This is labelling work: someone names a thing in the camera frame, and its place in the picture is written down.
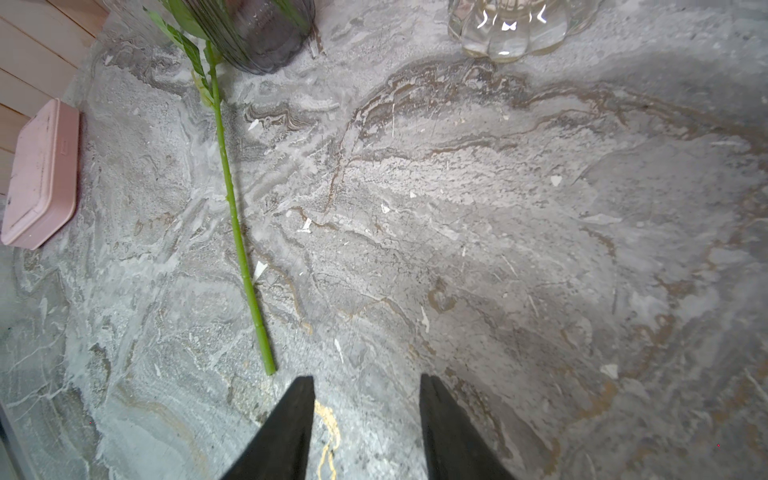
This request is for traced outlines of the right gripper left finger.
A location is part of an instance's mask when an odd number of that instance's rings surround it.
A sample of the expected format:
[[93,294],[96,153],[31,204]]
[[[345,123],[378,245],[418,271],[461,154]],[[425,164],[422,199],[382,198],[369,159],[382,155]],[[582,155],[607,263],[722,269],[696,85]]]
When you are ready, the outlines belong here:
[[314,403],[313,377],[297,377],[221,479],[304,480]]

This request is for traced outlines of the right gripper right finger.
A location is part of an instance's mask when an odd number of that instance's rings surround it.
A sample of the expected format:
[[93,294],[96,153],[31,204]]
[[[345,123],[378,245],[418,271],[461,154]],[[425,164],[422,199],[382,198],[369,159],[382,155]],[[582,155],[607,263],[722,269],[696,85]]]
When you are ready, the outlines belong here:
[[514,479],[437,376],[421,375],[419,409],[430,480]]

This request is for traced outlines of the pink rose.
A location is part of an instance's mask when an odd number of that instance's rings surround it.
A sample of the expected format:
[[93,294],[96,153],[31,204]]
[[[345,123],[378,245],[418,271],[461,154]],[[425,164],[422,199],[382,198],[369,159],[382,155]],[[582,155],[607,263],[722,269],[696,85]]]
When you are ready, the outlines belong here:
[[229,165],[226,147],[224,119],[222,113],[222,95],[217,67],[223,63],[216,47],[207,38],[202,27],[182,1],[163,1],[163,8],[174,18],[173,24],[164,20],[160,13],[146,8],[144,12],[153,23],[166,35],[190,60],[193,68],[193,80],[203,103],[215,117],[217,145],[222,166],[226,200],[229,206],[230,223],[234,238],[235,251],[243,282],[244,293],[254,325],[256,341],[264,365],[265,373],[271,376],[277,372],[270,341],[259,308],[255,284],[249,268],[243,233],[238,215],[234,182]]

